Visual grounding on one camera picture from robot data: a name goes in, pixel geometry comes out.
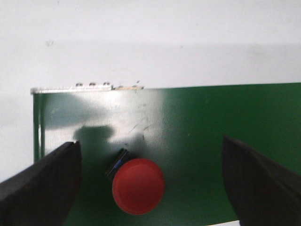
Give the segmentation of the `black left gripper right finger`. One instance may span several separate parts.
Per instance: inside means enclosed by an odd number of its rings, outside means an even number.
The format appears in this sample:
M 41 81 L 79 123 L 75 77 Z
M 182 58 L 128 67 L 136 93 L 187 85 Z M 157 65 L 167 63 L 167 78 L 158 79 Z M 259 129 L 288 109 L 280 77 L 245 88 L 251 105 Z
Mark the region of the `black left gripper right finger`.
M 301 177 L 240 140 L 222 142 L 222 177 L 242 226 L 299 226 Z

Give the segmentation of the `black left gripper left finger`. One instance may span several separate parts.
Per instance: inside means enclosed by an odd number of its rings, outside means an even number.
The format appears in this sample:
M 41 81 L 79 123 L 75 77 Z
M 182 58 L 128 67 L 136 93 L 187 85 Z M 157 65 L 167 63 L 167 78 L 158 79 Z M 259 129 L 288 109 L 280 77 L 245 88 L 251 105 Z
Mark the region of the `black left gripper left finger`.
M 63 226 L 79 192 L 79 142 L 66 142 L 0 184 L 2 226 Z

